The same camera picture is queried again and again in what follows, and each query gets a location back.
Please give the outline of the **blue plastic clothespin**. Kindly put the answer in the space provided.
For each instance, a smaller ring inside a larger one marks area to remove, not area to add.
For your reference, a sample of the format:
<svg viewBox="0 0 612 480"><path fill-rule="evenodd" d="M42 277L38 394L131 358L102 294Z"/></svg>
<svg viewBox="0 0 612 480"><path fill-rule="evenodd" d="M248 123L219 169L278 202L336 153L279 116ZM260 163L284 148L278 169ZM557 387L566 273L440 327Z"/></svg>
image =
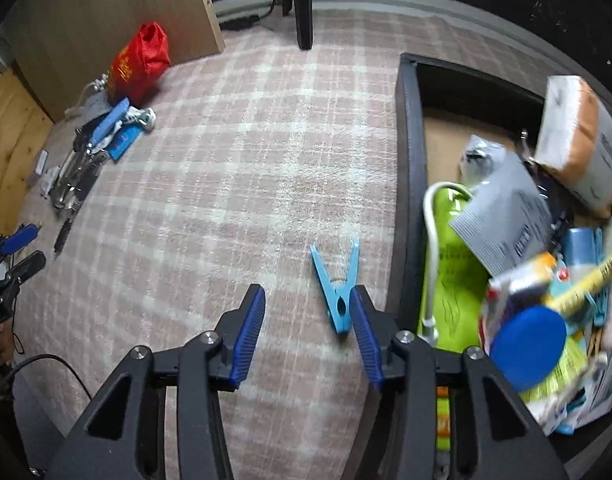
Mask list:
<svg viewBox="0 0 612 480"><path fill-rule="evenodd" d="M353 242L347 264L345 278L333 278L327 273L327 267L315 244L309 245L311 260L320 284L321 292L327 305L327 318L338 337L346 337L351 330L349 313L350 292L357 284L359 272L360 244Z"/></svg>

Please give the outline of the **blue round lid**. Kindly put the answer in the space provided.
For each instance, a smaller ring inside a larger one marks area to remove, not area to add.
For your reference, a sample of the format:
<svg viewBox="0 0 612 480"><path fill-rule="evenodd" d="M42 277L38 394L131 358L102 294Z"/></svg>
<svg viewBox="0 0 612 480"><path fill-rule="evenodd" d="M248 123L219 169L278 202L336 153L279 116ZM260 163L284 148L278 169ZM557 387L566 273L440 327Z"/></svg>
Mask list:
<svg viewBox="0 0 612 480"><path fill-rule="evenodd" d="M508 383L524 392L540 385L563 354L567 338L562 315L545 306L522 310L505 321L490 344L489 356Z"/></svg>

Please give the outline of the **yellow star-printed long packet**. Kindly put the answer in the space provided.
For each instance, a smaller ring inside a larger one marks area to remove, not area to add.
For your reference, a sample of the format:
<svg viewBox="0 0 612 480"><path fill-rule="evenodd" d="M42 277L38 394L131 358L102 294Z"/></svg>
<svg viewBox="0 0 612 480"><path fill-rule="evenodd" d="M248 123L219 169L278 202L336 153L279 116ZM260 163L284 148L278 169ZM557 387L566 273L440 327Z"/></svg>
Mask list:
<svg viewBox="0 0 612 480"><path fill-rule="evenodd" d="M542 298L542 304L562 315L563 318L569 318L584 305L586 295L598 294L611 282L612 253L567 292L556 297L545 295Z"/></svg>

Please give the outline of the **small white box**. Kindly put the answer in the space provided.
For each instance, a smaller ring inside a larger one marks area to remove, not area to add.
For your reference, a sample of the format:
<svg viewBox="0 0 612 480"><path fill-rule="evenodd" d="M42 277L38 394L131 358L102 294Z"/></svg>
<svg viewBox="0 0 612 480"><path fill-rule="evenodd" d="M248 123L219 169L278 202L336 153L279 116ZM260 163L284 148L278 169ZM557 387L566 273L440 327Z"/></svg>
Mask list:
<svg viewBox="0 0 612 480"><path fill-rule="evenodd" d="M41 177L44 174L44 168L46 168L47 159L49 156L49 152L46 150L41 150L36 161L34 173L36 176Z"/></svg>

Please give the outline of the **black foil packet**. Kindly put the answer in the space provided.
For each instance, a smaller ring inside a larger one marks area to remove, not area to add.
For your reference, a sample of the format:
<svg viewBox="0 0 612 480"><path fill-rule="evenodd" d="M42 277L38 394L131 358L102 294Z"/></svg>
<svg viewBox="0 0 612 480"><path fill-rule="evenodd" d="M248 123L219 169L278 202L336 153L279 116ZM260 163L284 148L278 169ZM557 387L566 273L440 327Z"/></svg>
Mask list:
<svg viewBox="0 0 612 480"><path fill-rule="evenodd" d="M78 185L82 183L88 172L98 174L110 155L105 150L92 153L89 144L90 134L77 129L71 153L64 160L56 182L54 182L49 197L56 211L71 207L72 199Z"/></svg>

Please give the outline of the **blue ribbed packet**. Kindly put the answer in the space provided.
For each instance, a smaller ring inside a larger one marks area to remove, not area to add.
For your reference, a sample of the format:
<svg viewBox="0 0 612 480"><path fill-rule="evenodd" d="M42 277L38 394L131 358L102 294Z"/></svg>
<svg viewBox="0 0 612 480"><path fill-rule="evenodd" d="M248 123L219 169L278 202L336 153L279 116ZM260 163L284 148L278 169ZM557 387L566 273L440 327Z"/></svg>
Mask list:
<svg viewBox="0 0 612 480"><path fill-rule="evenodd" d="M110 159L113 162L118 162L132 143L138 139L142 131L143 128L139 124L129 124L120 128L106 148Z"/></svg>

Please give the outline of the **grey paper packet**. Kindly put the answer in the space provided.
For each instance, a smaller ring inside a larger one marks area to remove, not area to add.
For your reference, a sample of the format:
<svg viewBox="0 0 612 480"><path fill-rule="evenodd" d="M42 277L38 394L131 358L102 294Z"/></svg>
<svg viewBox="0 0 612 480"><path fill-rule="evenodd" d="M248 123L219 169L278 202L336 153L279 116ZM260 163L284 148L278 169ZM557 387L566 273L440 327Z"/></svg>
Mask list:
<svg viewBox="0 0 612 480"><path fill-rule="evenodd" d="M108 95L106 91L100 91L97 93L93 93L92 96L89 96L86 99L84 105L82 105L82 112L80 113L80 123L83 125L86 122L90 122L90 120L97 118L100 115L103 115L112 110L112 106L108 104Z"/></svg>

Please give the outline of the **light blue flat card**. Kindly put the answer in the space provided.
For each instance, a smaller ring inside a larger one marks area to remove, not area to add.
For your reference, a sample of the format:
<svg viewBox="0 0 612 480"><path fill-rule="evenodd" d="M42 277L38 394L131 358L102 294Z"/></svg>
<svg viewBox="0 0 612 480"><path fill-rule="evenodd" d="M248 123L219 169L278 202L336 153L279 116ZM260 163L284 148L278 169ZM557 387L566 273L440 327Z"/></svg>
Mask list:
<svg viewBox="0 0 612 480"><path fill-rule="evenodd" d="M95 148L114 129L116 122L124 119L129 106L130 101L128 98L123 98L118 102L94 127L87 143L87 148Z"/></svg>

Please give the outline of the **grey packet in box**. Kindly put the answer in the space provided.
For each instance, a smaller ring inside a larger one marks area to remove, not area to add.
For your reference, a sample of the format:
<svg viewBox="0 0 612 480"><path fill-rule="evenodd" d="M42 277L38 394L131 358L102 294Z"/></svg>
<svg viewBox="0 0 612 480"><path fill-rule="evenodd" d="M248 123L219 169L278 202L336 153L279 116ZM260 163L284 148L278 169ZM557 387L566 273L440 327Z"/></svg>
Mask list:
<svg viewBox="0 0 612 480"><path fill-rule="evenodd" d="M487 272L497 276L546 251L551 220L537 184L510 153L449 226Z"/></svg>

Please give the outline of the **black storage box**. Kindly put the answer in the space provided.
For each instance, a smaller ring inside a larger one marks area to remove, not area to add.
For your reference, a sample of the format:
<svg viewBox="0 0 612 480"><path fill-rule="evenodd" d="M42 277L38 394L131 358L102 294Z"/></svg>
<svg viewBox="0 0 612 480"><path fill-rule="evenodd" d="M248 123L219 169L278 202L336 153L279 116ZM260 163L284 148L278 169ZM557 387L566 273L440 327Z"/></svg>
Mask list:
<svg viewBox="0 0 612 480"><path fill-rule="evenodd" d="M345 469L347 479L429 479L434 474L437 387L449 391L453 479L612 479L612 409L574 437L547 437L479 350L434 350L420 321L428 172L424 113L484 122L509 138L537 136L542 96L463 65L401 55L397 86L397 206L386 308L409 345L403 391L371 385Z"/></svg>

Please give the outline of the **red fabric bag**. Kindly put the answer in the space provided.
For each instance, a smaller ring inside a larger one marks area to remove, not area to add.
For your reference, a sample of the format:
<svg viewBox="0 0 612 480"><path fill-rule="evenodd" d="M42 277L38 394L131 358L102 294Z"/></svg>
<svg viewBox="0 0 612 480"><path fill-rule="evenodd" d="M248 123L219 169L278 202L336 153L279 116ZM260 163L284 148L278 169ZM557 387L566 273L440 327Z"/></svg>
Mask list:
<svg viewBox="0 0 612 480"><path fill-rule="evenodd" d="M142 24L111 64L106 87L108 103L115 105L127 99L139 107L170 66L166 32L157 22Z"/></svg>

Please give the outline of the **wooden cabinet panel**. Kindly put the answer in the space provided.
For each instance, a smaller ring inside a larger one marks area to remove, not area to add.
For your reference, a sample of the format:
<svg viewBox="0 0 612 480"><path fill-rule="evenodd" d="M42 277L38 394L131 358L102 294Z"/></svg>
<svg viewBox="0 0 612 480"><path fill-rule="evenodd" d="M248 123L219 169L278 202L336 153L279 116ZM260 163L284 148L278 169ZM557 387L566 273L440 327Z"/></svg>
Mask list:
<svg viewBox="0 0 612 480"><path fill-rule="evenodd" d="M59 122L149 22L166 32L172 63L225 49L211 0L18 0L1 32L37 101Z"/></svg>

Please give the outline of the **white orange tissue pack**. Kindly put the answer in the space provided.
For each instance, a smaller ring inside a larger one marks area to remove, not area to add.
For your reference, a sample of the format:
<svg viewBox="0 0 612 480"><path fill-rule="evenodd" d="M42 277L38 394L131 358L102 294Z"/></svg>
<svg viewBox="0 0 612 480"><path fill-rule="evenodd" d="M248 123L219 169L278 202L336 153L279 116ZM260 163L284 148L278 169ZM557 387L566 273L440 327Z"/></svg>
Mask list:
<svg viewBox="0 0 612 480"><path fill-rule="evenodd" d="M580 76L546 85L534 160L598 218L612 211L612 116Z"/></svg>

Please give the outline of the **black power strip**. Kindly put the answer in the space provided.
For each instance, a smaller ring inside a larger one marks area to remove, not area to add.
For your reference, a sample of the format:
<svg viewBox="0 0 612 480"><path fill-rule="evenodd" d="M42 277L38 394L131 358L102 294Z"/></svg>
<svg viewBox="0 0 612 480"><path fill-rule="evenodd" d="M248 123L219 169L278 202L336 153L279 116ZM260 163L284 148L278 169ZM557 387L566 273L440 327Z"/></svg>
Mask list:
<svg viewBox="0 0 612 480"><path fill-rule="evenodd" d="M258 14L240 16L240 18L229 18L220 23L220 29L227 32L240 32L240 30L250 29L260 22Z"/></svg>

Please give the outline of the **black chair leg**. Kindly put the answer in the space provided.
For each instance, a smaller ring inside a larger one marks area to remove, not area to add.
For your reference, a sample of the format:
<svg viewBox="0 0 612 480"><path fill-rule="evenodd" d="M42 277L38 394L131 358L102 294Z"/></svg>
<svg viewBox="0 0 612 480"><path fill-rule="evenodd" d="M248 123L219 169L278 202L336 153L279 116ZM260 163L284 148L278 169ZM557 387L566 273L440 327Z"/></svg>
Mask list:
<svg viewBox="0 0 612 480"><path fill-rule="evenodd" d="M310 50L313 44L312 0L294 0L297 44L300 50Z"/></svg>

